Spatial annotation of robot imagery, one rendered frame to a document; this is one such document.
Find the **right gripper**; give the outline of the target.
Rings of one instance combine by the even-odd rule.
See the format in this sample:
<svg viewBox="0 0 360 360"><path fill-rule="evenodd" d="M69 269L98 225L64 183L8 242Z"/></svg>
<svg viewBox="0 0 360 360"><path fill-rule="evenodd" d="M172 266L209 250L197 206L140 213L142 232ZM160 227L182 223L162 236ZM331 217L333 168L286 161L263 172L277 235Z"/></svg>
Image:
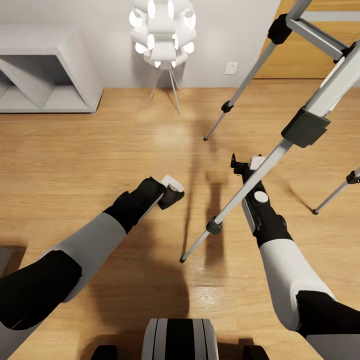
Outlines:
<svg viewBox="0 0 360 360"><path fill-rule="evenodd" d="M255 170L251 170L248 166L248 163L246 162L237 162L235 154L232 155L231 159L231 168L234 168L234 174L235 175L242 175L243 182L245 183L246 180L248 180L252 174L255 172Z"/></svg>

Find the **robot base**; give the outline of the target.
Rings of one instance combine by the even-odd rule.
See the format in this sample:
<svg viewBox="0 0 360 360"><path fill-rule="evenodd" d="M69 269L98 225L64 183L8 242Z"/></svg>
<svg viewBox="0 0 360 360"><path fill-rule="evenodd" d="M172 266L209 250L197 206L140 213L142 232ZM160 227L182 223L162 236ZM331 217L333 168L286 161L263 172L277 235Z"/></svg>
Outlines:
<svg viewBox="0 0 360 360"><path fill-rule="evenodd" d="M99 345L91 360L118 360L115 345ZM245 345L242 360L270 360L265 349L260 345Z"/></svg>

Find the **digital camera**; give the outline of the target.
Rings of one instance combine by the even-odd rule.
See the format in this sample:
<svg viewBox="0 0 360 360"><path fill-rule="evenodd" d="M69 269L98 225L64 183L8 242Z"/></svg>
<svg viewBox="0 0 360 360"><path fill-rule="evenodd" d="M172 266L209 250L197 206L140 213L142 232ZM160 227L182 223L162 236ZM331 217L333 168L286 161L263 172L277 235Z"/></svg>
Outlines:
<svg viewBox="0 0 360 360"><path fill-rule="evenodd" d="M169 208L170 206L172 206L173 204L175 204L176 202L180 201L180 200L184 197L184 195L185 195L185 192L184 192L184 191L182 191L182 192L179 193L178 191L172 189L172 188L170 187L170 185L168 185L167 188L174 194L173 196L175 197L175 201L174 201L173 203L171 203L171 202L165 203L165 202L163 202L162 200L159 200L159 201L158 201L158 205L160 206L160 208L161 208L162 210L165 210L165 209Z"/></svg>

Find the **camera tripod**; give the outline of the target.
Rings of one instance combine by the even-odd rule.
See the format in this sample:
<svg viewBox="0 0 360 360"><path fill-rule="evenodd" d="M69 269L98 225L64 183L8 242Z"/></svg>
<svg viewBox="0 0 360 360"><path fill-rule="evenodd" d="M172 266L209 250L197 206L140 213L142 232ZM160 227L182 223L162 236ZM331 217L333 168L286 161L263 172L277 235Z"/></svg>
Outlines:
<svg viewBox="0 0 360 360"><path fill-rule="evenodd" d="M291 32L296 32L311 44L322 50L333 58L336 66L327 78L323 79L311 98L299 109L294 118L281 132L282 140L268 157L259 165L244 185L234 195L230 202L223 208L219 215L213 216L205 226L206 230L194 245L181 257L183 264L186 258L201 244L210 234L218 235L222 230L223 219L232 209L257 185L267 172L280 160L280 158L291 148L293 144L306 148L313 145L326 131L326 126L330 120L326 118L331 113L337 102L360 78L360 38L350 46L341 40L333 37L319 27L303 19L301 15L306 11L313 0L297 0L289 13L281 14L268 30L268 38L271 42L258 58L251 71L248 73L240 87L180 87L180 88L238 88L232 99L222 105L223 112L215 125L209 131L204 141L207 141L211 133L232 110L237 98L243 93L248 83L254 79L257 72L275 50L278 45L282 45ZM179 89L180 89L179 88ZM360 182L360 167L351 171L346 180L330 196L317 206L313 213L319 215L319 211L333 200L340 192L350 184Z"/></svg>

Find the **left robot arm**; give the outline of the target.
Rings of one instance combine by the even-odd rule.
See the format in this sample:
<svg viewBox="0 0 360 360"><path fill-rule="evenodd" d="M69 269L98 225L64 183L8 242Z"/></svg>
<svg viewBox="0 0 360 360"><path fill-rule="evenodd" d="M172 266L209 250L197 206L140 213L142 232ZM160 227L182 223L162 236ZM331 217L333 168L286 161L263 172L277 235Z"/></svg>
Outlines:
<svg viewBox="0 0 360 360"><path fill-rule="evenodd" d="M0 279L0 360L7 360L60 304L71 301L158 203L172 203L182 185L151 176L122 193L105 211L44 252L33 264Z"/></svg>

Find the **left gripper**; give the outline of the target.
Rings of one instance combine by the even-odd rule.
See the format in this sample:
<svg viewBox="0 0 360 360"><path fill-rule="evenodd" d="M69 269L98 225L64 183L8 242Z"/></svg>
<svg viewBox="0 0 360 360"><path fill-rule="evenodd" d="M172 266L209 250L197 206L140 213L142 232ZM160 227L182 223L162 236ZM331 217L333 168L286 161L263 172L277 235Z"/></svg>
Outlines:
<svg viewBox="0 0 360 360"><path fill-rule="evenodd" d="M163 185L163 184L162 184ZM161 201L163 201L164 203L168 204L168 203L172 203L176 200L176 198L174 197L174 193L171 192L168 188L166 188L163 185L163 196L161 197Z"/></svg>

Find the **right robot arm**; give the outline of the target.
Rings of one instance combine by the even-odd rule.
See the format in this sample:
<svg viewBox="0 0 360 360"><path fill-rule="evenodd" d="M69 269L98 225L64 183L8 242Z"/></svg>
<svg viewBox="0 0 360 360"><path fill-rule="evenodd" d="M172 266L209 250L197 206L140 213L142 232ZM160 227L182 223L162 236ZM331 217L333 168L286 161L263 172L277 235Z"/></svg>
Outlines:
<svg viewBox="0 0 360 360"><path fill-rule="evenodd" d="M266 158L231 168L245 183ZM301 334L323 360L360 360L360 311L337 301L306 260L277 214L260 180L242 199L242 208L257 239L274 311L283 326Z"/></svg>

